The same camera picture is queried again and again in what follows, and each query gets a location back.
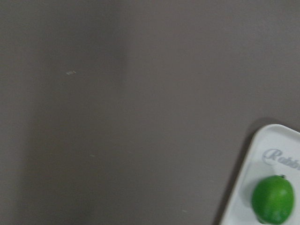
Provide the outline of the green lime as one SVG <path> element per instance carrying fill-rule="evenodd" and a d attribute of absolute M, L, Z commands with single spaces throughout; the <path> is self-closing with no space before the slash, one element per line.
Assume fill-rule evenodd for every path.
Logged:
<path fill-rule="evenodd" d="M 291 216 L 295 194 L 284 175 L 273 175 L 260 180 L 251 196 L 251 206 L 258 222 L 281 225 Z"/>

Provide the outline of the white rabbit tray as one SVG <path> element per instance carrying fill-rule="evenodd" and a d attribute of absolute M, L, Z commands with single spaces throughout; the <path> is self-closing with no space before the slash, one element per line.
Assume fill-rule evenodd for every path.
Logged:
<path fill-rule="evenodd" d="M 260 180 L 272 175 L 284 175 L 291 183 L 295 203 L 285 224 L 298 225 L 300 134 L 280 124 L 266 125 L 254 134 L 219 224 L 258 225 L 251 206 L 251 195 Z"/>

